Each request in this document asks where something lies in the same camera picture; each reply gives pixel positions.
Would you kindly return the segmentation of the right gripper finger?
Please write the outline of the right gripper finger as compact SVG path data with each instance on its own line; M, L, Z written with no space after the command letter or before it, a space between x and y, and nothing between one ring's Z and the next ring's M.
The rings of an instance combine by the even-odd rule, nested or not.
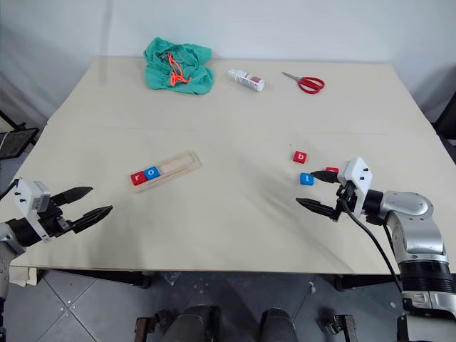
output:
M321 180L323 182L327 182L327 183L331 183L331 184L339 183L337 172L319 170L319 171L312 172L311 175L314 178Z
M296 198L296 201L304 208L309 211L328 217L330 219L334 218L335 209L327 205L321 204L319 201L309 198Z

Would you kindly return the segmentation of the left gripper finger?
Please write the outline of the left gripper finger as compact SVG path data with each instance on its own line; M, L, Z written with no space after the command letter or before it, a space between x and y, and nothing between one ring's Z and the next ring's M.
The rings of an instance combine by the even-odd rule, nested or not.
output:
M105 206L96 208L90 212L85 213L80 219L72 222L71 229L77 234L83 230L92 227L99 221L104 219L113 209L113 206Z
M92 191L92 187L74 187L72 189L66 190L61 192L57 195L53 196L53 203L57 206L62 206L64 204L70 204L72 202L78 201L84 196L86 196L90 191Z

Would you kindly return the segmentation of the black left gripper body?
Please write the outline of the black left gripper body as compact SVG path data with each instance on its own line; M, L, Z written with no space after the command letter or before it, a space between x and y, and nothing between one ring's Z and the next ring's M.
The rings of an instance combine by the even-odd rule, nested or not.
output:
M68 204L66 200L50 200L46 210L38 212L38 222L49 237L59 237L76 228L74 222L63 217L62 205Z

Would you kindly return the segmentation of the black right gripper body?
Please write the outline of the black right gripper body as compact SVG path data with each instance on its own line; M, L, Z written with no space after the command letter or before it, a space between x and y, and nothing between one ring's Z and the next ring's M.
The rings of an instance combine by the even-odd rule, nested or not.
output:
M354 217L353 211L356 206L357 195L355 194L356 186L352 181L347 181L345 185L340 185L337 192L336 208L332 214L332 220L337 222L344 212L350 218Z

